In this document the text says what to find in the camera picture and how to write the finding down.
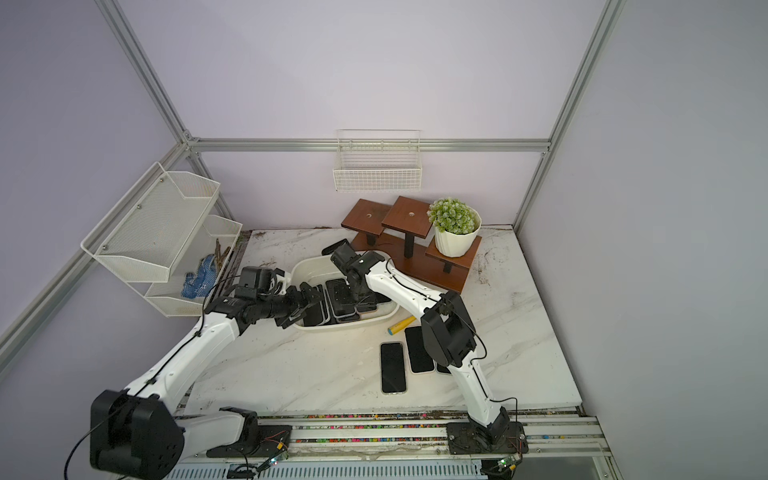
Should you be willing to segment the white plastic storage box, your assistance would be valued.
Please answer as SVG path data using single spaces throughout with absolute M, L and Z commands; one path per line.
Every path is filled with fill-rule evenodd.
M 346 277 L 330 256 L 302 260 L 293 268 L 290 285 L 300 287 L 304 283 L 319 287 L 323 300 L 294 324 L 303 332 L 330 333 L 367 327 L 392 319 L 399 309 L 394 301 L 376 293 L 356 300 Z

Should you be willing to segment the pink case phone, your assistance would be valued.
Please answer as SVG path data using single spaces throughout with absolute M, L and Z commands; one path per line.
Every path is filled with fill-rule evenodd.
M 403 344 L 380 345 L 381 389 L 384 394 L 404 393 L 407 388 Z

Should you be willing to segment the light blue case phone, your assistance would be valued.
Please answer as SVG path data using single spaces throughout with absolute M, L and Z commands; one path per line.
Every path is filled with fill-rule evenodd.
M 405 338 L 411 372 L 414 374 L 422 374 L 434 371 L 435 363 L 425 348 L 422 328 L 406 328 Z

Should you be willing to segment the clear case phone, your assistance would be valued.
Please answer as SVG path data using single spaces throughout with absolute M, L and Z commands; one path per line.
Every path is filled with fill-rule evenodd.
M 349 323 L 360 319 L 354 308 L 350 287 L 342 278 L 328 280 L 325 283 L 332 317 L 337 323 Z

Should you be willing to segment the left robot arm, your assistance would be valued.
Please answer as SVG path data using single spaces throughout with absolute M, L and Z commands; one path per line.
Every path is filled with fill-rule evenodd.
M 196 454 L 246 458 L 276 450 L 278 441 L 261 433 L 253 411 L 225 407 L 191 417 L 174 412 L 208 365 L 250 326 L 272 319 L 286 328 L 323 300 L 322 291 L 307 283 L 226 289 L 157 364 L 124 389 L 105 390 L 93 401 L 86 436 L 91 466 L 135 479 L 163 479 L 179 461 Z

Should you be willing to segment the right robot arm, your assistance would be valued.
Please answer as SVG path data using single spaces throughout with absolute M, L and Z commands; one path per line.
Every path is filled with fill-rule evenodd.
M 332 262 L 355 293 L 388 297 L 420 321 L 424 348 L 435 363 L 447 368 L 467 406 L 470 423 L 487 443 L 505 436 L 508 411 L 491 395 L 476 352 L 476 330 L 460 294 L 441 293 L 398 271 L 381 254 L 336 252 Z

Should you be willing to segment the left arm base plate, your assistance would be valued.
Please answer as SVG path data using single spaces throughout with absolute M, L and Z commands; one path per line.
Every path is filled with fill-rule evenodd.
M 206 456 L 208 458 L 276 457 L 288 449 L 291 433 L 290 425 L 251 425 L 237 441 L 210 449 L 206 452 Z

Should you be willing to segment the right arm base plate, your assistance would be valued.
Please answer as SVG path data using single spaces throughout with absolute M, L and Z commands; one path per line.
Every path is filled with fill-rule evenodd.
M 452 455 L 526 455 L 529 452 L 527 434 L 520 422 L 510 422 L 496 436 L 471 422 L 451 422 L 446 425 L 446 434 Z

